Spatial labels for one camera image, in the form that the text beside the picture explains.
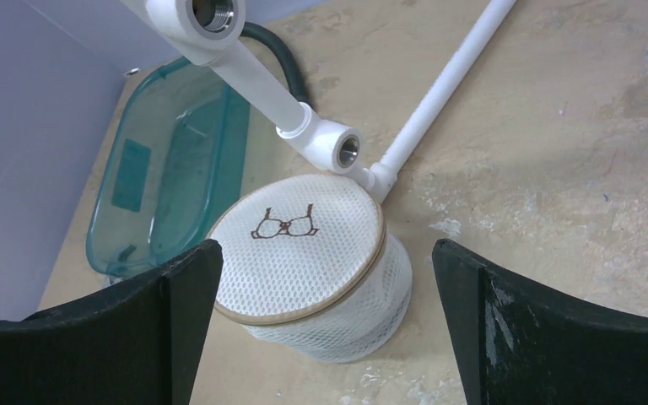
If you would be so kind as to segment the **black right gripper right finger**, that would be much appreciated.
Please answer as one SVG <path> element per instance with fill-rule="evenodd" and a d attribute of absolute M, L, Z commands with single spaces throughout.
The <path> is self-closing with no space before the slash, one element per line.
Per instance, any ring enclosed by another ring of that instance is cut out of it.
<path fill-rule="evenodd" d="M 432 251 L 470 404 L 648 404 L 648 317 L 514 273 L 453 240 Z"/>

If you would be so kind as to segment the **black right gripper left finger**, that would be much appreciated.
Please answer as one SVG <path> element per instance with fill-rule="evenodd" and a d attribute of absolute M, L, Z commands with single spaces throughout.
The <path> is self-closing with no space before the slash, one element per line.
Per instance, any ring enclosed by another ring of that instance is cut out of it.
<path fill-rule="evenodd" d="M 135 277 L 0 321 L 0 404 L 187 404 L 223 268 L 205 240 Z"/>

